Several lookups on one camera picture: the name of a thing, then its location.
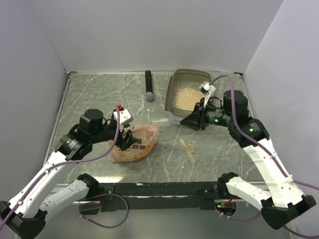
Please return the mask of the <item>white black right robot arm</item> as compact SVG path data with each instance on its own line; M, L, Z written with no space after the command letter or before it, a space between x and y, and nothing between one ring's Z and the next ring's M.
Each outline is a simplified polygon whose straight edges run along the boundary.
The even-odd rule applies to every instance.
M234 172L218 178L218 194L222 198L237 196L257 208L273 229L287 223L316 205L293 181L274 150L270 135L260 120L249 115L248 99L241 91L226 91L223 105L216 107L204 100L180 124L193 130L204 130L209 124L224 126L230 136L251 158L268 189L260 189Z

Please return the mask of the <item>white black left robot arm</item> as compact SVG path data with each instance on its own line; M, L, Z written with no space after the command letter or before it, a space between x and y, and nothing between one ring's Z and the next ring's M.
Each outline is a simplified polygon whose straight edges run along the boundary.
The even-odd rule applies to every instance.
M50 192L76 164L85 162L83 158L92 151L94 144L112 141L102 157L114 146L124 151L134 144L137 140L130 130L122 135L132 121L130 112L121 105L115 107L110 119L105 119L98 109L86 110L79 123L61 137L47 162L27 186L8 202L1 201L1 227L7 225L20 238L33 239L56 213L68 205L81 199L95 199L99 182L87 173L54 195Z

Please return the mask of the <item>orange cat litter bag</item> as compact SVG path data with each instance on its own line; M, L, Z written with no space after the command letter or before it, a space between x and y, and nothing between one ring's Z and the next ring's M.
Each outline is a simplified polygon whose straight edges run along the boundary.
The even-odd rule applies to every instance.
M160 126L158 124L137 124L133 126L133 137L137 138L138 141L124 151L115 146L112 149L110 161L112 163L129 163L148 156L158 142L157 134L159 131Z

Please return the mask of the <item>clear plastic litter scoop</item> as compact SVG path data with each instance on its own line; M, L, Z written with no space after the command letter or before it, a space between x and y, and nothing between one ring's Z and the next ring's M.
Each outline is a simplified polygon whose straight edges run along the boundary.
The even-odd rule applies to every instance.
M182 120L181 117L174 116L172 112L169 112L169 111L152 112L149 115L149 119L152 123L162 125L162 126L180 124Z

